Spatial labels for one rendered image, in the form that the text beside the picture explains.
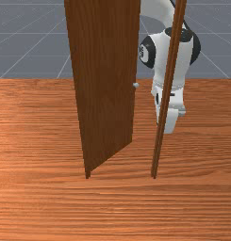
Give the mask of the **brown door leaf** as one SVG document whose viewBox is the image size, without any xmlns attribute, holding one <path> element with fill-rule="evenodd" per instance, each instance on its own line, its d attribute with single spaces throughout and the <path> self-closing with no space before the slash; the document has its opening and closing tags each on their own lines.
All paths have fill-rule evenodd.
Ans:
<svg viewBox="0 0 231 241">
<path fill-rule="evenodd" d="M 87 176 L 131 143 L 140 0 L 64 0 Z"/>
</svg>

